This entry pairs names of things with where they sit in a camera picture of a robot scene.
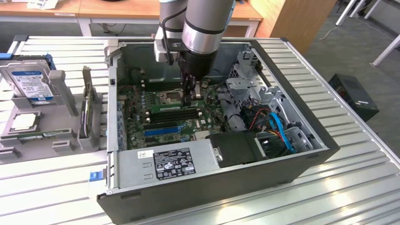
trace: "black box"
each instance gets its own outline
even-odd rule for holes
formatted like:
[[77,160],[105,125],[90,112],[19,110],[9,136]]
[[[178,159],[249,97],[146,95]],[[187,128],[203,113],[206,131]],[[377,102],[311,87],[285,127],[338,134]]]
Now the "black box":
[[367,122],[381,110],[358,78],[350,75],[335,74],[329,83],[357,114]]

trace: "power supply label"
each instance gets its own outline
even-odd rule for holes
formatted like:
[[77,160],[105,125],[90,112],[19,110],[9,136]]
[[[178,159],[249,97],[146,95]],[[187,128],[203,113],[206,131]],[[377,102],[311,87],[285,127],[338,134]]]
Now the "power supply label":
[[34,101],[51,100],[54,94],[49,84],[43,81],[41,71],[14,71],[15,81],[27,98]]
[[197,173],[190,148],[158,152],[154,160],[159,180]]

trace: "gray floor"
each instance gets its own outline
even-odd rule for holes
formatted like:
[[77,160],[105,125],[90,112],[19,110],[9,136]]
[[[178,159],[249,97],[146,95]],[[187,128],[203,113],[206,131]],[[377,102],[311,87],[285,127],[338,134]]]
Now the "gray floor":
[[[389,38],[363,23],[367,22],[377,27],[370,21],[350,18],[326,40],[319,40],[329,30],[335,28],[339,16],[337,13],[330,15],[306,58],[327,80],[335,73],[354,75],[359,78],[381,108],[381,113],[369,121],[369,124],[397,154],[400,155],[400,139],[398,138],[400,134],[400,120],[398,120],[400,113],[400,52],[394,51],[378,68],[370,65],[395,37]],[[118,33],[122,31],[123,25],[118,24],[110,29]],[[150,36],[157,29],[158,25],[127,25],[122,36]],[[81,35],[79,26],[69,23],[2,22],[0,31],[0,52],[7,51],[17,34]],[[98,24],[93,25],[93,34],[95,36],[111,35],[103,33],[103,28]]]

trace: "slatted aluminum surface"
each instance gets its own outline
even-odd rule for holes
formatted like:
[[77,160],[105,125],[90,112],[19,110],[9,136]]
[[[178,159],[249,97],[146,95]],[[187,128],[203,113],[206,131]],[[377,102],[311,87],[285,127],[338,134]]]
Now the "slatted aluminum surface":
[[[97,68],[94,83],[97,89],[107,93],[103,41],[94,37],[31,37],[22,53],[54,55],[57,67],[67,71],[67,84],[74,93],[83,90],[79,73],[83,65]],[[259,39],[259,42],[334,136],[341,151],[291,184],[133,224],[400,224],[398,157],[333,93],[293,46],[274,38]],[[267,71],[265,74],[275,84]],[[3,124],[13,102],[5,81],[0,88]],[[105,134],[107,95],[103,110]],[[105,167],[106,162],[106,151],[98,151],[0,165],[0,224],[113,224],[98,203],[89,198],[90,171]]]

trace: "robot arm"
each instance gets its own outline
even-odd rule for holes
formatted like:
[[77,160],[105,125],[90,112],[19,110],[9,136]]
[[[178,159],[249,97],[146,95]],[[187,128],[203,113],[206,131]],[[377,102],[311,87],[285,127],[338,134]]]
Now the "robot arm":
[[186,101],[211,72],[234,7],[235,0],[161,0],[157,60],[178,59]]

